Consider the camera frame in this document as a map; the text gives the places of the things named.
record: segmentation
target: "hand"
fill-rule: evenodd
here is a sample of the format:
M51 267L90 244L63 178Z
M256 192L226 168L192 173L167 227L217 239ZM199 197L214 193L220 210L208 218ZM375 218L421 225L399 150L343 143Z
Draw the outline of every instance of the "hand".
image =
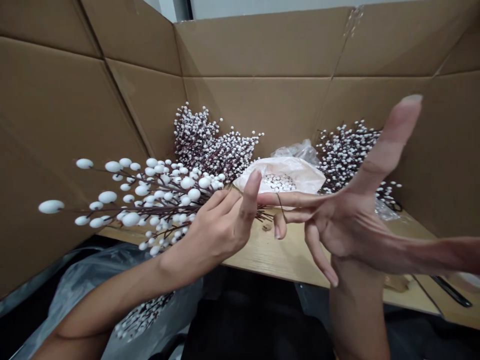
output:
M160 264L175 274L178 287L192 283L242 249L257 214L262 175L254 171L243 195L216 191L198 211L186 236L163 253Z
M341 191L327 196L285 192L278 194L282 206L295 207L274 218L275 236L283 239L288 223L305 223L305 241L316 265L333 286L338 276L322 251L321 243L334 256L353 257L388 273L412 271L402 257L400 238L394 236L375 213L375 193L396 167L422 108L421 97L409 96L398 103L357 174ZM280 205L276 193L258 196L260 205Z

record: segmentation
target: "finger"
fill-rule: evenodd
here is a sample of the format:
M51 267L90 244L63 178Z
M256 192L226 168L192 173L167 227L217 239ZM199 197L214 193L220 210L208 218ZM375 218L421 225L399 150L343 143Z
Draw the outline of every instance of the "finger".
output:
M225 215L232 210L235 203L242 197L242 194L236 189L232 189L228 192L228 195L222 200L220 204L215 208L215 212L219 215Z
M421 109L421 95L407 96L395 105L375 146L348 183L348 191L369 195L377 191L380 183L397 167Z
M203 211L210 211L216 208L229 194L228 190L218 190L213 193L210 199L201 207Z
M250 229L257 215L257 196L259 194L260 183L262 182L262 174L258 170L254 170L243 190L243 197L236 218L234 233L240 237L248 239L250 237Z
M267 206L282 206L294 208L316 208L325 200L335 195L316 195L299 191L264 192L258 194L258 204Z
M312 218L314 210L312 208L296 208L290 211L276 213L273 217L275 224L275 238L283 239L287 235L287 224L305 223Z
M305 242L316 266L318 266L330 284L336 288L339 285L339 277L325 256L322 243L320 242L319 230L313 220L305 223Z

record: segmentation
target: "left hand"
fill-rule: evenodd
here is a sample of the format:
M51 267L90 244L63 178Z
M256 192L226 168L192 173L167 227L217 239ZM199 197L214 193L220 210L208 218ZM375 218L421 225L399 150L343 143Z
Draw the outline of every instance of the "left hand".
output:
M163 269L180 288L205 275L241 250L257 214L262 175L254 171L243 195L236 189L216 191L198 211L186 236L160 257Z

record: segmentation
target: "brown cardboard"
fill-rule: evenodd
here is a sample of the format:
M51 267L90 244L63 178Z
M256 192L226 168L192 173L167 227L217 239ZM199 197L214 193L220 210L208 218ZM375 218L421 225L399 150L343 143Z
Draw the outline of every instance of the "brown cardboard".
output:
M480 16L455 45L440 74L480 70Z
M175 114L187 101L182 78L120 61L107 63L148 152L157 159L174 158Z
M4 37L0 53L1 191L12 207L2 222L1 296L93 233L75 216L37 210L49 199L85 207L115 189L111 175L78 169L74 158L102 167L147 153L103 61Z
M81 0L106 58L181 75L172 24L144 0Z
M338 7L176 23L183 76L331 76L352 10Z
M101 56L77 0L2 0L0 36Z
M309 139L327 94L329 78L185 77L190 108L207 106L224 133L265 133L255 156L267 158L276 149Z
M478 11L476 0L361 6L348 25L335 75L431 76Z
M408 212L438 237L480 236L480 71L435 77L394 175Z
M392 107L402 98L423 94L429 77L334 77L316 124L317 132L334 130L342 123L348 126L365 119L365 126L383 127Z

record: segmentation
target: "bag of white beads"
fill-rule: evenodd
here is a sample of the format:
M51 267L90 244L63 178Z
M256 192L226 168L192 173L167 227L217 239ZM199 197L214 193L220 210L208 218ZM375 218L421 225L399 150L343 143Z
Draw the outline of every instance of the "bag of white beads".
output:
M243 191L255 169L262 175L259 193L298 191L316 194L325 182L324 174L305 160L285 156L256 160L233 181L233 185Z

